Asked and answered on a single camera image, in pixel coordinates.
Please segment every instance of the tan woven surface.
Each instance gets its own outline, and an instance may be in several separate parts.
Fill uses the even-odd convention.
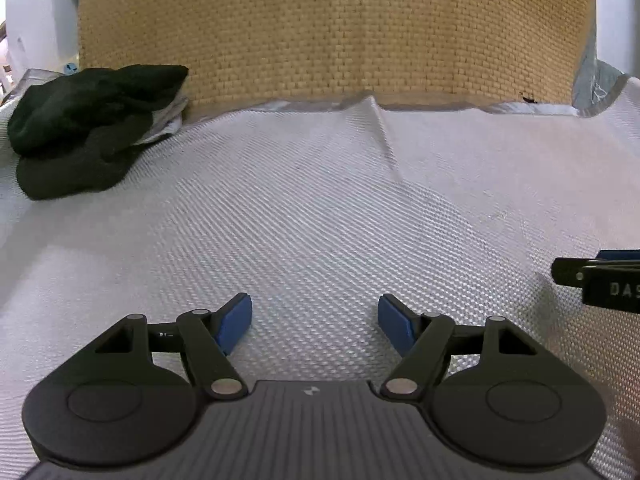
[[[196,107],[371,90],[571,103],[593,0],[80,0],[81,65],[180,63]]]

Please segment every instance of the gray cloth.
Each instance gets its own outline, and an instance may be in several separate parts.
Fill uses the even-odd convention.
[[[593,465],[632,479],[640,316],[584,307],[549,268],[640,247],[638,121],[636,79],[589,119],[372,98],[234,112],[151,147],[113,189],[47,203],[0,152],[0,478],[34,460],[25,394],[75,351],[131,312],[171,321],[244,291],[254,322],[231,361],[249,384],[379,383],[398,362],[384,292],[460,323],[508,316],[596,384],[610,420]]]

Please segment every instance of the woven mat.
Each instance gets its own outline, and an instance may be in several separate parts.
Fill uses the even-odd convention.
[[[181,63],[196,107],[274,98],[570,104],[592,0],[80,0],[81,65]]]

